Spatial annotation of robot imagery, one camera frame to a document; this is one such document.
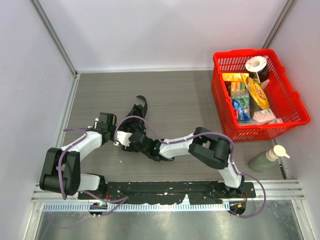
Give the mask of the black folding umbrella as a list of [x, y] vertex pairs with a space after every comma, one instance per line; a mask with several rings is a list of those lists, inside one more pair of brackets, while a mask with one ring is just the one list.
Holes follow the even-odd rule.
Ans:
[[[126, 117], [130, 117], [130, 116], [138, 116], [142, 119], [144, 119], [147, 115], [147, 111], [148, 111], [148, 104], [147, 104], [147, 100], [144, 96], [142, 95], [137, 95], [136, 96], [138, 99], [144, 101], [144, 105], [136, 105], [134, 104], [131, 111], [128, 113], [128, 115]], [[122, 122], [122, 124], [120, 124], [119, 127], [119, 131], [123, 131], [123, 132], [127, 132], [127, 133], [135, 133], [137, 131], [141, 131], [146, 133], [146, 127], [145, 127], [145, 122], [139, 118], [129, 118], [126, 119], [125, 121]], [[154, 145], [154, 150], [152, 151], [151, 157], [148, 157], [149, 159], [156, 161], [156, 162], [160, 162], [160, 161], [165, 161], [165, 162], [172, 162], [175, 158], [166, 158], [164, 156], [160, 155], [160, 141], [159, 140], [154, 140], [155, 141], [155, 145]], [[125, 151], [125, 146], [121, 146], [121, 150]]]

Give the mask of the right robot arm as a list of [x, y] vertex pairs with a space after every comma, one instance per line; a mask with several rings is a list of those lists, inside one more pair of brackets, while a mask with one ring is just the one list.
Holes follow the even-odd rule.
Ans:
[[206, 166], [218, 170], [228, 191], [244, 192], [245, 177], [233, 161], [235, 144], [222, 133], [197, 127], [185, 137], [153, 140], [144, 132], [137, 131], [128, 137], [128, 145], [155, 162], [170, 162], [175, 157], [192, 155]]

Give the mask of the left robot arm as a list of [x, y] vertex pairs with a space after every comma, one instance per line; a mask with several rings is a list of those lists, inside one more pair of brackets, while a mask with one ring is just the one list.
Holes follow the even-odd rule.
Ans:
[[77, 192], [90, 192], [104, 196], [107, 191], [105, 177], [93, 173], [81, 173], [81, 161], [94, 150], [112, 140], [117, 117], [112, 113], [99, 114], [93, 127], [80, 128], [83, 135], [61, 148], [52, 147], [46, 152], [39, 187], [62, 195], [73, 196]]

